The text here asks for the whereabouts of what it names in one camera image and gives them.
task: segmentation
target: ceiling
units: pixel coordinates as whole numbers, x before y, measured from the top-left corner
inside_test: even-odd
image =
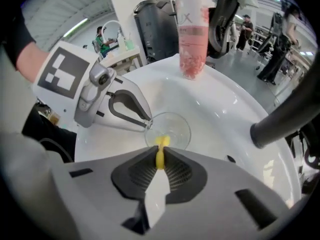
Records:
[[[30,34],[45,51],[83,19],[88,18],[64,40],[97,18],[114,12],[111,0],[27,0],[21,8]]]

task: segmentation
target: sink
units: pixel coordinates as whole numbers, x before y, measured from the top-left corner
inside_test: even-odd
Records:
[[[186,150],[227,161],[227,156],[232,157],[237,166],[276,191],[289,207],[301,198],[298,173],[286,141],[281,139],[263,149],[254,146],[250,126],[268,114],[234,81],[206,65],[199,79],[188,80],[179,70],[178,54],[124,77],[140,87],[153,116],[175,112],[187,120],[191,141]],[[143,132],[93,124],[78,130],[75,161],[117,156],[144,147]]]

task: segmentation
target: person in green shirt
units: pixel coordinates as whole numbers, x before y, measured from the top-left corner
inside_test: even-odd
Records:
[[[105,58],[107,53],[110,51],[110,46],[109,45],[114,43],[115,41],[109,40],[107,42],[104,42],[104,39],[102,37],[102,26],[98,26],[98,28],[96,29],[96,38],[95,38],[95,40],[97,41],[97,43],[100,46],[100,53]]]

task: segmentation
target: black pole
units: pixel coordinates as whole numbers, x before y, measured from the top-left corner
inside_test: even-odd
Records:
[[[320,53],[304,79],[291,95],[270,115],[250,129],[253,143],[260,149],[286,137],[320,113]]]

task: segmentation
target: pink bottle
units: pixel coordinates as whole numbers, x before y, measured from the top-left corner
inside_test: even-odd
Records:
[[[202,0],[179,0],[177,3],[180,69],[191,80],[202,72],[206,62],[209,9]]]

